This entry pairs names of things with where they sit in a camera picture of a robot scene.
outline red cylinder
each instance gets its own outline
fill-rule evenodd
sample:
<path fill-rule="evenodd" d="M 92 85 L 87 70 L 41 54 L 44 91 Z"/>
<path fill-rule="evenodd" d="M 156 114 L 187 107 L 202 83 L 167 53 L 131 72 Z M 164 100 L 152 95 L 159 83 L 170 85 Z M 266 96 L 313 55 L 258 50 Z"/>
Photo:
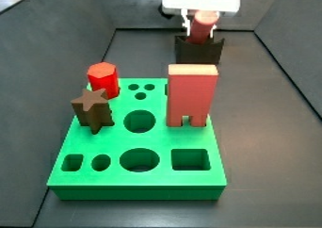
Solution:
<path fill-rule="evenodd" d="M 203 44 L 218 19 L 219 14 L 216 11 L 198 10 L 191 24 L 190 36 L 186 41 L 195 44 Z"/>
<path fill-rule="evenodd" d="M 105 89 L 108 99 L 117 97 L 117 70 L 116 65 L 101 62 L 92 65 L 87 72 L 92 90 Z"/>

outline green block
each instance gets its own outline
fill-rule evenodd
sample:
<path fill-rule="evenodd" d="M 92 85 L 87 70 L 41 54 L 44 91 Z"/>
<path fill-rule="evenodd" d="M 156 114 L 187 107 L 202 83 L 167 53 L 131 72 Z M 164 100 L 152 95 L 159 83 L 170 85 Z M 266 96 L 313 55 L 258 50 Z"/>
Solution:
<path fill-rule="evenodd" d="M 76 117 L 48 180 L 61 200 L 216 200 L 226 174 L 206 127 L 166 126 L 166 79 L 121 78 L 115 126 L 92 135 Z"/>

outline brown star-shaped block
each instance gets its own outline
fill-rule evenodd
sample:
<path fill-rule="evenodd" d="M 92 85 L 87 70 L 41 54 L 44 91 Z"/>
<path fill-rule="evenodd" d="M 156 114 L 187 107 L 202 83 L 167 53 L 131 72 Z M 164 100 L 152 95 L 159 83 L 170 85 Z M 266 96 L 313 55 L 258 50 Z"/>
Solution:
<path fill-rule="evenodd" d="M 105 89 L 84 89 L 83 95 L 71 101 L 79 123 L 81 126 L 91 126 L 92 134 L 99 132 L 101 126 L 115 124 L 107 100 Z"/>

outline pink block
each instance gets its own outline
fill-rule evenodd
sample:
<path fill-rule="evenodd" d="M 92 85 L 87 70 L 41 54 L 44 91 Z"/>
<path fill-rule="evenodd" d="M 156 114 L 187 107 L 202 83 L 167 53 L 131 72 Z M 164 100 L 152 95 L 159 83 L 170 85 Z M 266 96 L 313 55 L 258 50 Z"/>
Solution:
<path fill-rule="evenodd" d="M 206 126 L 216 80 L 215 65 L 168 65 L 167 126 L 182 126 L 183 116 L 191 126 Z"/>

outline rectangular hole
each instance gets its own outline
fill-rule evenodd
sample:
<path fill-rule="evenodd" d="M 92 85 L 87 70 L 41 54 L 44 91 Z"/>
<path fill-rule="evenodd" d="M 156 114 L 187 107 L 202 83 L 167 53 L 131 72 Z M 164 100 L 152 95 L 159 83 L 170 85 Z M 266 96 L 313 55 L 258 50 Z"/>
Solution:
<path fill-rule="evenodd" d="M 174 149 L 171 151 L 175 171 L 208 171 L 210 162 L 206 149 Z"/>
<path fill-rule="evenodd" d="M 77 171 L 83 163 L 83 155 L 67 155 L 61 165 L 63 171 Z"/>

